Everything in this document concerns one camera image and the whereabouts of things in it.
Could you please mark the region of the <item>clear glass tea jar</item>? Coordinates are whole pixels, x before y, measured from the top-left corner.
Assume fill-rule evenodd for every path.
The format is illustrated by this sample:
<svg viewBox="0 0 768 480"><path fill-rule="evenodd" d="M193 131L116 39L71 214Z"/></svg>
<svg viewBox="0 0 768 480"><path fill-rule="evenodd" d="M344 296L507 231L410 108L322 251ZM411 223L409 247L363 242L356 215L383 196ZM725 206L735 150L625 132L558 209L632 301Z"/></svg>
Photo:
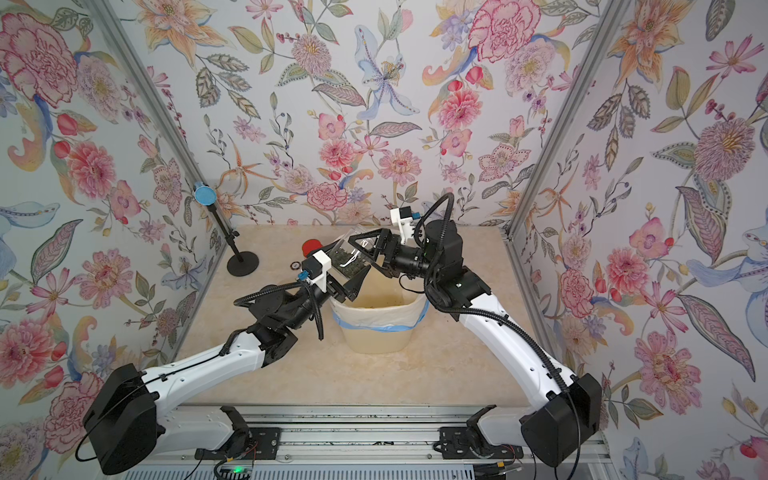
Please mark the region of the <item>clear glass tea jar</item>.
<svg viewBox="0 0 768 480"><path fill-rule="evenodd" d="M350 229L337 239L333 248L328 252L332 265L331 273L340 282L352 279L369 264L362 253L349 243L350 237L360 233L361 230L357 227Z"/></svg>

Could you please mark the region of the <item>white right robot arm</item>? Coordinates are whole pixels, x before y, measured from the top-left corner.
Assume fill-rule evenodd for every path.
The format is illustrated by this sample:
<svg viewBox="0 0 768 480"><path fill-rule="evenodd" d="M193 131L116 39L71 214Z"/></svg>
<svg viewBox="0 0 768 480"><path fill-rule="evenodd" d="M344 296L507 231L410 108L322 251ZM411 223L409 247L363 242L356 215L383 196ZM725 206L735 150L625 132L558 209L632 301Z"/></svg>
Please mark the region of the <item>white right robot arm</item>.
<svg viewBox="0 0 768 480"><path fill-rule="evenodd" d="M352 234L346 242L384 276L421 279L429 304L474 334L521 387L528 409L488 405L477 411L460 435L467 450L488 458L496 447L525 446L536 463L552 469L567 459L578 463L583 444L599 429L600 383L547 353L465 265L453 204L448 193L419 216L408 207L394 209L391 228Z"/></svg>

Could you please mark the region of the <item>cream trash bin with liner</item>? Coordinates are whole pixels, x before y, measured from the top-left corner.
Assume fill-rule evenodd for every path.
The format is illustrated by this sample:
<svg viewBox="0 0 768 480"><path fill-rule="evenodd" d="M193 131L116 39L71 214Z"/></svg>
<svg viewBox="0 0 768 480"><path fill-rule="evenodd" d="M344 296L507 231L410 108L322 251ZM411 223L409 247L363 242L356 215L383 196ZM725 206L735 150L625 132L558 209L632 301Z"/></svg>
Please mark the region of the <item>cream trash bin with liner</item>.
<svg viewBox="0 0 768 480"><path fill-rule="evenodd" d="M334 321L356 353L378 355L404 349L424 320L429 303L423 293L403 288L375 269L366 274L357 298L331 300Z"/></svg>

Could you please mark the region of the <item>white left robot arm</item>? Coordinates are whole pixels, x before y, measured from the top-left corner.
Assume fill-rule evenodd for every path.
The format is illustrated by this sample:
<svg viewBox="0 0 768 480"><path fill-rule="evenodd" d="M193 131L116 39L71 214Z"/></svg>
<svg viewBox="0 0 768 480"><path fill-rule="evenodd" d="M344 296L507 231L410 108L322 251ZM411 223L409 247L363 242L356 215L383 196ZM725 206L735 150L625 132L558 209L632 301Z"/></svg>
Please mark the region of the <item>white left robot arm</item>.
<svg viewBox="0 0 768 480"><path fill-rule="evenodd" d="M356 299L368 272L362 268L344 284L329 277L324 288L306 279L265 286L236 299L256 320L232 331L223 344L144 371L133 365L114 370L83 418L101 472L116 475L153 454L187 449L218 460L243 456L257 441L235 407L195 413L181 404L283 358L297 342L295 330L308 320L320 323L327 300Z"/></svg>

